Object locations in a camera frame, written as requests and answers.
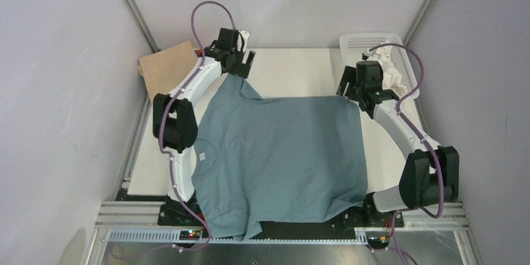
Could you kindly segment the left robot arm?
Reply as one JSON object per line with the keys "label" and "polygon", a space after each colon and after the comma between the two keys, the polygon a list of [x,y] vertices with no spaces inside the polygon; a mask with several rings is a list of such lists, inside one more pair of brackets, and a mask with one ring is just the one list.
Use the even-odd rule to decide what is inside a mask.
{"label": "left robot arm", "polygon": [[250,33],[222,28],[209,46],[200,49],[197,63],[184,80],[168,94],[155,95],[152,102],[152,133],[170,162],[168,195],[177,201],[173,217],[182,225],[196,220],[197,208],[189,201],[192,183],[191,149],[198,137],[195,106],[210,85],[224,74],[246,79],[254,51],[248,51]]}

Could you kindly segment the aluminium frame rail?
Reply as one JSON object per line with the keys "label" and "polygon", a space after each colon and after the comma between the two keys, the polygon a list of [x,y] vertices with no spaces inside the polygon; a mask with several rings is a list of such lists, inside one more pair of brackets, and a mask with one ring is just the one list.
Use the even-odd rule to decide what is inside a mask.
{"label": "aluminium frame rail", "polygon": [[[111,241],[169,243],[195,245],[208,239],[203,225],[193,219],[181,224],[170,218],[171,213],[161,201],[104,201],[96,219],[91,244],[83,264],[103,260],[103,246]],[[449,232],[463,264],[483,264],[463,203],[444,205],[440,218],[422,210],[377,215],[368,219],[361,211],[347,211],[324,223],[262,222],[262,231],[248,240],[236,237],[212,238],[210,244],[345,244],[371,245],[389,242],[394,237],[406,253],[404,237],[415,232],[440,237]]]}

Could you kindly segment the folded tan t-shirt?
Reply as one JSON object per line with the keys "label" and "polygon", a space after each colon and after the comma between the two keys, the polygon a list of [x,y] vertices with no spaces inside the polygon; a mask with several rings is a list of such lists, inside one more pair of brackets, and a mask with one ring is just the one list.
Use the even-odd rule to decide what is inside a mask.
{"label": "folded tan t-shirt", "polygon": [[139,58],[138,71],[144,79],[149,101],[168,94],[192,71],[198,57],[190,40]]}

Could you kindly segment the crumpled white t-shirt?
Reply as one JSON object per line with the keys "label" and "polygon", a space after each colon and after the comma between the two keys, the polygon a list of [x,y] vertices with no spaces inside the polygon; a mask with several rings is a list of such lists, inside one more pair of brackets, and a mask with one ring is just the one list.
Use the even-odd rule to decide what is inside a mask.
{"label": "crumpled white t-shirt", "polygon": [[380,47],[374,50],[379,55],[379,62],[383,71],[383,89],[393,90],[400,98],[409,92],[404,76],[398,71],[391,59],[391,46]]}

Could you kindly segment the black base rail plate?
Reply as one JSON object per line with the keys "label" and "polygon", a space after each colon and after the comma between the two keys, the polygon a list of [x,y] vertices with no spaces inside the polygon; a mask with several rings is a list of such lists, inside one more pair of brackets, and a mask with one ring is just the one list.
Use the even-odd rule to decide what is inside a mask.
{"label": "black base rail plate", "polygon": [[[369,207],[350,207],[332,219],[324,222],[295,223],[261,221],[261,231],[252,240],[346,240],[360,233],[362,228],[374,228],[376,236],[372,241],[388,242],[393,232],[391,212],[376,212]],[[202,223],[190,214],[180,202],[165,197],[159,209],[159,226],[199,226]]]}

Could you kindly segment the white plastic basket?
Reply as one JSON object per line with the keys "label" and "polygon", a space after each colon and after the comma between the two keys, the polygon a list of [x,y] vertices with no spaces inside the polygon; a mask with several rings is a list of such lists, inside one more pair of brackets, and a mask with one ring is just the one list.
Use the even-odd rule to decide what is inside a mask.
{"label": "white plastic basket", "polygon": [[[342,61],[346,66],[355,67],[356,63],[362,60],[361,56],[364,51],[386,43],[402,44],[403,42],[398,35],[385,32],[343,34],[339,37]],[[379,61],[380,56],[375,54],[375,57]],[[404,76],[405,84],[409,88],[408,93],[410,93],[417,86],[417,80],[407,52],[403,48],[392,46],[391,59],[397,70]]]}

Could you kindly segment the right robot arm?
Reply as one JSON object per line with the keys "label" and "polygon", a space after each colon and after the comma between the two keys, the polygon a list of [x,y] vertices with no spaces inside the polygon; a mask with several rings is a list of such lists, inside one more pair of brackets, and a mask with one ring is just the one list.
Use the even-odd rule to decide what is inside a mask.
{"label": "right robot arm", "polygon": [[401,109],[401,98],[383,89],[383,69],[377,61],[360,61],[344,68],[337,95],[355,102],[376,121],[398,146],[405,165],[397,186],[366,195],[364,220],[378,226],[388,212],[422,209],[436,205],[433,218],[441,217],[444,203],[458,197],[459,153],[443,147],[417,128]]}

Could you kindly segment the grey-blue t-shirt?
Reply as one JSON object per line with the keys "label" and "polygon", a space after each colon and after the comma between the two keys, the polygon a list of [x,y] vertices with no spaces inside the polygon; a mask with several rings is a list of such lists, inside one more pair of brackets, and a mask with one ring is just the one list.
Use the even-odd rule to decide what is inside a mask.
{"label": "grey-blue t-shirt", "polygon": [[368,190],[359,108],[339,96],[263,98],[228,76],[201,119],[192,183],[214,238],[323,223]]}

